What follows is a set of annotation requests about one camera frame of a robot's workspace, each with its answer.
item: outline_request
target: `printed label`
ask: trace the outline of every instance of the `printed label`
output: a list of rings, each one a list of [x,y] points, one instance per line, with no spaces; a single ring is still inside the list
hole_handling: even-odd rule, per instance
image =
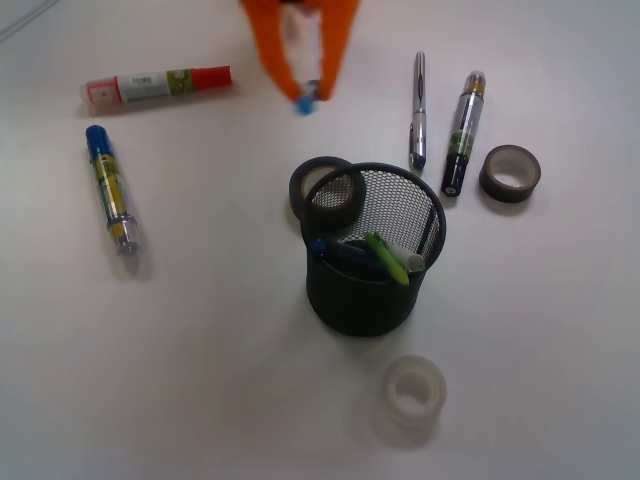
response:
[[[464,155],[469,158],[473,148],[473,135],[458,130],[451,135],[448,154]]]
[[[191,70],[171,70],[167,72],[167,82],[171,95],[184,95],[196,91]]]
[[[107,217],[107,225],[127,214],[125,189],[116,161],[111,155],[100,155],[93,164],[98,180],[98,191]]]
[[[143,98],[167,97],[171,94],[165,72],[144,75],[121,75],[118,77],[118,89],[123,102],[133,102]]]

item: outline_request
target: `tape roll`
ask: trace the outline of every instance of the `tape roll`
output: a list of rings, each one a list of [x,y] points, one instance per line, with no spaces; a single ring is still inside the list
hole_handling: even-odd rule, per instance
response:
[[[333,171],[350,166],[351,163],[342,158],[317,157],[296,168],[289,180],[289,203],[298,220],[302,221],[305,198],[313,186]],[[346,227],[360,215],[366,194],[364,177],[360,173],[354,173],[347,178],[351,182],[350,195],[346,199],[340,199],[338,205],[330,208],[314,204],[309,206],[307,214],[312,217],[316,228],[334,230]]]
[[[480,186],[487,195],[504,203],[519,203],[533,193],[542,171],[531,152],[516,145],[502,145],[489,152],[480,170]],[[516,178],[520,185],[500,181],[502,175]]]
[[[429,428],[447,399],[447,382],[433,362],[408,355],[393,361],[387,369],[382,380],[382,398],[389,417],[397,425]]]

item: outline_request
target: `metal pen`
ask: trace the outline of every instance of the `metal pen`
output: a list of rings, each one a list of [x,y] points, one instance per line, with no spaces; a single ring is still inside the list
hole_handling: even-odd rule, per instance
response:
[[[462,95],[458,99],[458,109],[453,119],[453,131],[449,140],[447,164],[444,169],[440,189],[447,197],[457,197],[462,189],[473,141],[478,130],[480,114],[484,106],[484,90],[487,80],[479,70],[467,77]]]
[[[427,161],[427,101],[424,91],[424,52],[416,54],[413,80],[413,122],[409,129],[409,161],[422,170]]]

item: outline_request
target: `silver pen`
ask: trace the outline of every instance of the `silver pen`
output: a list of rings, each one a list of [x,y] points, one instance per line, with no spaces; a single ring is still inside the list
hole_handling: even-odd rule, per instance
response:
[[[427,161],[427,101],[424,91],[424,52],[416,54],[413,81],[413,122],[409,129],[409,161],[422,170]]]

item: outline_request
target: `red cap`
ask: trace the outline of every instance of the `red cap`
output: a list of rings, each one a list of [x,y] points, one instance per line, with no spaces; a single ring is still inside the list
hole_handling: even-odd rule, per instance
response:
[[[231,67],[193,68],[191,79],[196,92],[231,85]]]

